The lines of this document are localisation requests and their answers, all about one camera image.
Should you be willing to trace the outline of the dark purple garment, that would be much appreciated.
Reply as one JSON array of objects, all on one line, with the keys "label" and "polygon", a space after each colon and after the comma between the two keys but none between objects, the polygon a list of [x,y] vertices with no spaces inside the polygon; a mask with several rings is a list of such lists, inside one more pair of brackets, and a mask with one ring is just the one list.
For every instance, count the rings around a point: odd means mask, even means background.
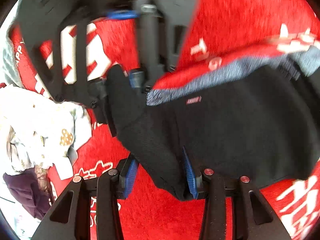
[{"label": "dark purple garment", "polygon": [[44,218],[54,202],[46,173],[36,173],[30,168],[17,175],[4,173],[3,180],[11,195],[32,217]]}]

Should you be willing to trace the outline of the black pants blue patterned trim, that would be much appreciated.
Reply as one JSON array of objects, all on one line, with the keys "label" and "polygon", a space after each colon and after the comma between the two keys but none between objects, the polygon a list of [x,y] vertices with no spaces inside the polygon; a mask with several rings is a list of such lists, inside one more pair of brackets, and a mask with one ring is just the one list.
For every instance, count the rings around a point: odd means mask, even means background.
[{"label": "black pants blue patterned trim", "polygon": [[140,94],[120,66],[107,74],[118,140],[179,200],[183,162],[258,187],[307,179],[319,159],[319,49],[243,57],[181,88]]}]

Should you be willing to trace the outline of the red wedding blanket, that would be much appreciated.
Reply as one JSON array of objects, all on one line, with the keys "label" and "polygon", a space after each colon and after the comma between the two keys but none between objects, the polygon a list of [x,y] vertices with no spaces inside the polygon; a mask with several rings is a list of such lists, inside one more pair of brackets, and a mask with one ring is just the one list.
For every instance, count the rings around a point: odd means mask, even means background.
[{"label": "red wedding blanket", "polygon": [[[319,20],[305,0],[200,0],[178,73],[161,79],[159,88],[185,85],[192,77],[224,67],[245,55],[277,55],[266,43],[279,36],[308,33],[319,42]],[[88,72],[94,77],[121,63],[138,60],[133,21],[98,21],[88,27]],[[293,239],[303,239],[319,217],[319,167],[307,180],[287,179],[262,190]],[[204,201],[181,202],[155,187],[140,168],[132,193],[118,203],[125,239],[198,239]]]}]

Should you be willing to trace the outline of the white floral garment pile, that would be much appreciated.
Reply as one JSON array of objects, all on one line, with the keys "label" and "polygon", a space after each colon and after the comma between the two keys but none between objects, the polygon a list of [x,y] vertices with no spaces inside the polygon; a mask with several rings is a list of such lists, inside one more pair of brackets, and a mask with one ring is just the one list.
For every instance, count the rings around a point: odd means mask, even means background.
[{"label": "white floral garment pile", "polygon": [[55,166],[60,179],[71,178],[76,152],[91,136],[84,107],[19,87],[1,88],[1,173]]}]

